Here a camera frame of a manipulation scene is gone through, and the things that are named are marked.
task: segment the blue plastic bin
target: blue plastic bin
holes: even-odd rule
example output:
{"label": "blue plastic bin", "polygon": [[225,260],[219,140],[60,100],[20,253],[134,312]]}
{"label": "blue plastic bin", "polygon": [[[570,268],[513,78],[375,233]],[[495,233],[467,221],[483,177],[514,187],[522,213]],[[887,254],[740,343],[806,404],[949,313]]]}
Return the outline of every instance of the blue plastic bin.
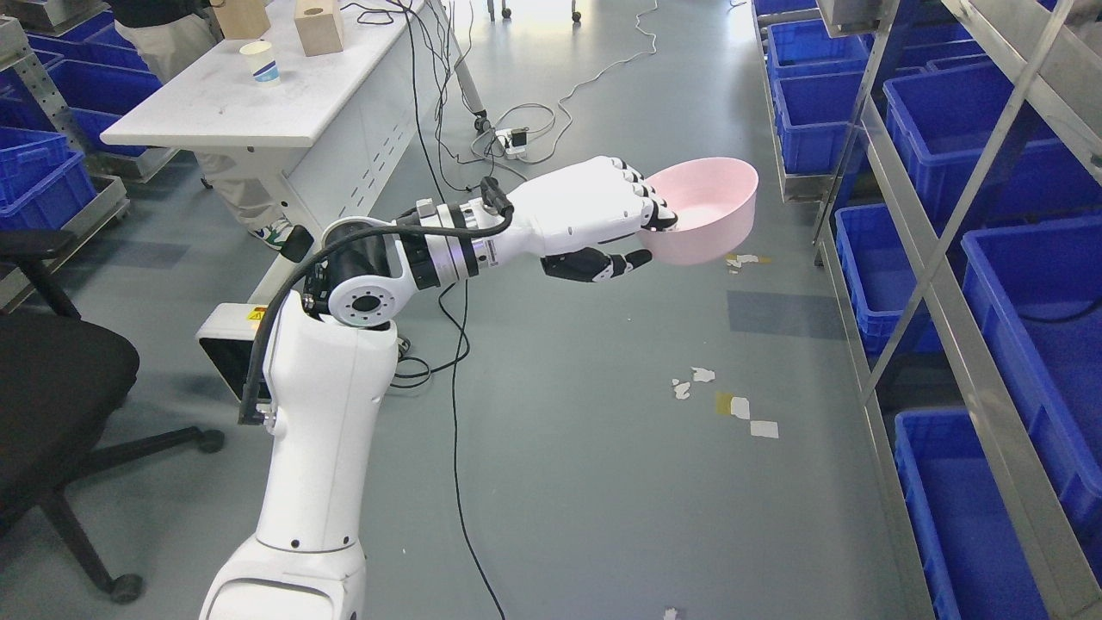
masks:
{"label": "blue plastic bin", "polygon": [[972,40],[950,41],[948,43],[932,43],[930,45],[916,45],[906,47],[903,56],[899,57],[899,66],[918,66],[926,68],[927,63],[939,58],[954,58],[958,56],[974,56],[982,54],[983,47]]}
{"label": "blue plastic bin", "polygon": [[58,229],[64,226],[96,197],[83,161],[84,153],[69,153],[65,163],[14,204],[0,207],[0,230]]}
{"label": "blue plastic bin", "polygon": [[108,127],[115,124],[119,118],[121,118],[121,116],[117,113],[73,108],[73,119],[76,120],[80,130],[88,137],[93,145],[96,146],[96,150],[104,151],[105,153],[128,156],[138,156],[145,152],[145,146],[122,146],[119,144],[108,144],[99,138],[99,134],[106,131]]}
{"label": "blue plastic bin", "polygon": [[[861,41],[866,50],[873,48],[875,34],[862,34]],[[965,41],[972,39],[968,29],[959,23],[946,23],[937,25],[915,26],[907,35],[907,45],[930,45],[932,43],[946,43],[949,41]]]}
{"label": "blue plastic bin", "polygon": [[[1011,83],[994,65],[889,79],[887,129],[931,221],[949,219],[1006,105]],[[1040,123],[988,219],[1098,204],[1102,187]]]}
{"label": "blue plastic bin", "polygon": [[770,81],[781,77],[865,70],[868,52],[858,36],[831,39],[820,20],[778,23],[768,28]]}
{"label": "blue plastic bin", "polygon": [[982,65],[992,62],[987,54],[972,54],[971,56],[955,56],[952,58],[937,58],[926,63],[927,70],[944,70],[959,66]]}
{"label": "blue plastic bin", "polygon": [[964,296],[1098,574],[1102,217],[975,230],[963,247]]}
{"label": "blue plastic bin", "polygon": [[[899,69],[914,75],[918,68]],[[829,174],[845,145],[862,73],[786,77],[769,85],[781,159],[789,174]]]}
{"label": "blue plastic bin", "polygon": [[161,87],[152,73],[131,68],[63,61],[50,69],[57,89],[73,109],[80,129],[96,148],[137,156],[142,146],[105,144],[99,133]]}
{"label": "blue plastic bin", "polygon": [[896,416],[895,461],[938,620],[1045,619],[968,412]]}
{"label": "blue plastic bin", "polygon": [[[61,54],[39,50],[34,51],[34,55],[39,57],[39,62],[42,63],[43,68],[50,68],[64,59],[64,56]],[[0,94],[14,86],[17,81],[21,80],[15,75],[15,69],[0,70]]]}
{"label": "blue plastic bin", "polygon": [[69,107],[120,116],[161,87],[152,73],[78,61],[57,63],[50,76]]}
{"label": "blue plastic bin", "polygon": [[0,206],[18,200],[68,154],[61,133],[0,127]]}
{"label": "blue plastic bin", "polygon": [[[907,260],[892,214],[883,204],[847,206],[834,213],[838,255],[865,353],[879,356],[892,339],[918,281]],[[941,351],[931,323],[914,351]]]}
{"label": "blue plastic bin", "polygon": [[115,13],[110,11],[102,11],[96,13],[95,15],[88,18],[86,21],[82,22],[79,25],[74,26],[67,32],[62,33],[57,36],[63,41],[83,42],[87,41],[89,36],[96,34],[104,26],[115,23]]}
{"label": "blue plastic bin", "polygon": [[54,39],[53,36],[42,36],[39,34],[26,34],[26,40],[31,43],[31,48],[40,52],[51,52],[61,54],[67,61],[90,61],[88,46],[80,42]]}
{"label": "blue plastic bin", "polygon": [[50,120],[37,106],[24,104],[10,96],[0,96],[0,124],[39,131],[53,130]]}
{"label": "blue plastic bin", "polygon": [[89,37],[85,41],[85,45],[88,47],[88,55],[95,63],[149,70],[149,66],[138,55],[134,46],[122,39],[114,25],[109,25]]}
{"label": "blue plastic bin", "polygon": [[818,7],[815,0],[754,0],[754,10],[759,15],[814,9],[815,7]]}

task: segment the office chair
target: office chair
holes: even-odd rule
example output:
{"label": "office chair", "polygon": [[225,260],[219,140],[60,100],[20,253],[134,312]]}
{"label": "office chair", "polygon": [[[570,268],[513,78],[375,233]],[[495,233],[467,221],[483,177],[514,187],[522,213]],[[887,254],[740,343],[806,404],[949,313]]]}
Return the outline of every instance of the office chair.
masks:
{"label": "office chair", "polygon": [[50,276],[43,260],[73,242],[64,230],[0,230],[0,262],[17,264],[55,313],[0,312],[0,536],[37,505],[96,587],[130,602],[141,596],[141,577],[110,576],[65,486],[187,442],[217,453],[225,437],[190,427],[94,449],[134,384],[138,352],[121,336],[82,322]]}

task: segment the paper cup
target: paper cup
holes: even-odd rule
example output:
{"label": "paper cup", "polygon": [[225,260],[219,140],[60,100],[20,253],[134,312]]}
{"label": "paper cup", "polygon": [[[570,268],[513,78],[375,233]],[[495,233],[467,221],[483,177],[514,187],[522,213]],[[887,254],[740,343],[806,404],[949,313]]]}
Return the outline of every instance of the paper cup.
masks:
{"label": "paper cup", "polygon": [[267,41],[255,41],[241,47],[245,62],[249,63],[252,78],[261,86],[279,84],[279,67],[276,66],[276,54],[272,44]]}

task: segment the robot finger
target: robot finger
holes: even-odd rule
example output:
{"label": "robot finger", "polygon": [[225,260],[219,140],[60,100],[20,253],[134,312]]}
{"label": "robot finger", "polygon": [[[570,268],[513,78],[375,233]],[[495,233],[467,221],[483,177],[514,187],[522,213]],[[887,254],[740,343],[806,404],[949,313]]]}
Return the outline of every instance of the robot finger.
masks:
{"label": "robot finger", "polygon": [[631,189],[635,191],[635,195],[640,197],[647,197],[655,194],[655,186],[648,183],[631,183]]}
{"label": "robot finger", "polygon": [[650,262],[650,250],[637,249],[622,254],[607,254],[599,249],[586,247],[569,253],[547,255],[540,259],[543,272],[552,278],[577,282],[603,282],[634,271]]}
{"label": "robot finger", "polygon": [[609,156],[608,161],[620,171],[624,175],[624,180],[628,183],[638,183],[642,180],[642,174],[640,174],[638,170],[628,165],[623,159],[618,156]]}
{"label": "robot finger", "polygon": [[644,228],[666,230],[672,228],[678,222],[678,214],[673,213],[665,199],[657,196],[645,199],[650,200],[650,217],[644,222]]}

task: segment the table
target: table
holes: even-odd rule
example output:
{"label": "table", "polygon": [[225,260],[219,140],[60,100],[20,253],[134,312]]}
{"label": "table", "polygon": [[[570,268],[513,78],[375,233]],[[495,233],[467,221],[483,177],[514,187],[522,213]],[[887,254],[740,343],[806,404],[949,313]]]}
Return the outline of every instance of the table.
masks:
{"label": "table", "polygon": [[[393,8],[381,0],[360,3]],[[443,14],[439,0],[411,6],[433,32],[433,9]],[[102,140],[227,155],[236,165],[218,177],[258,178],[316,247],[329,222],[370,211],[417,131],[412,76],[420,111],[439,98],[432,57],[415,22],[411,50],[401,14],[391,24],[363,25],[357,9],[346,10],[344,52],[312,57],[299,41],[294,0],[274,0],[268,14],[271,29],[262,39],[274,46],[280,85],[253,81],[238,53],[247,41],[223,41]],[[465,66],[456,69],[471,109],[482,110]],[[249,302],[268,301],[292,267],[278,257]]]}

